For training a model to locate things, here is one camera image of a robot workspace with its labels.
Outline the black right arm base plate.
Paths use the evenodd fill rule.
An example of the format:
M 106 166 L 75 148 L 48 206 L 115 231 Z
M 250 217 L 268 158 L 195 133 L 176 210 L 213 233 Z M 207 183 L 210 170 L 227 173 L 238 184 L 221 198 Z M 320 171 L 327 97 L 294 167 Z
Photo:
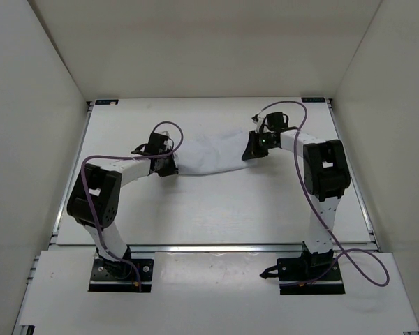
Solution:
M 344 295 L 339 265 L 307 269 L 302 258 L 278 258 L 280 295 Z

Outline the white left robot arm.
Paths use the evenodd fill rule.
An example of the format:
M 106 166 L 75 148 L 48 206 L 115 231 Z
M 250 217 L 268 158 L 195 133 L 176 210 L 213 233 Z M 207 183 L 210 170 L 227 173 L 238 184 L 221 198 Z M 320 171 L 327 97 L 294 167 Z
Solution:
M 152 132 L 148 142 L 133 151 L 135 158 L 104 166 L 86 163 L 79 172 L 67 202 L 67 214 L 90 234 L 99 257 L 108 262 L 109 271 L 117 278 L 128 276 L 132 269 L 128 246 L 115 223 L 120 190 L 152 174 L 176 175 L 173 149 L 168 132 Z

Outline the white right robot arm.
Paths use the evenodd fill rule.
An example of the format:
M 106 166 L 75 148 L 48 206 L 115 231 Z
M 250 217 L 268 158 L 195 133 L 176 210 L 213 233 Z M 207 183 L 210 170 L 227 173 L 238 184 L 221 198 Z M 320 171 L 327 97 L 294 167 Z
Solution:
M 322 140 L 288 125 L 288 115 L 273 112 L 252 117 L 256 128 L 249 132 L 243 161 L 266 157 L 271 149 L 293 153 L 297 176 L 311 207 L 309 231 L 302 243 L 299 270 L 315 279 L 332 262 L 332 229 L 337 207 L 351 184 L 344 146 L 340 140 Z

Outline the white skirt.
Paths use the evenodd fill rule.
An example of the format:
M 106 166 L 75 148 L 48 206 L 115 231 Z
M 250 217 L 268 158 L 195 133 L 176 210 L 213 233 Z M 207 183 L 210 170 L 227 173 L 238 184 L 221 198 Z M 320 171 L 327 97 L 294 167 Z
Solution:
M 195 177 L 255 166 L 254 160 L 242 160 L 248 139 L 249 132 L 244 130 L 186 139 L 174 153 L 179 174 Z

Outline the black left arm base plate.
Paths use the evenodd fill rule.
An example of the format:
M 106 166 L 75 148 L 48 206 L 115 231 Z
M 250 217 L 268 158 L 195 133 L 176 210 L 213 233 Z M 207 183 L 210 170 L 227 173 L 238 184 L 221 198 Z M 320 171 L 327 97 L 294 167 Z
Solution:
M 89 278 L 89 291 L 150 293 L 154 259 L 133 258 L 131 261 L 139 271 L 140 280 L 131 266 L 124 263 L 112 265 L 110 261 L 95 257 Z

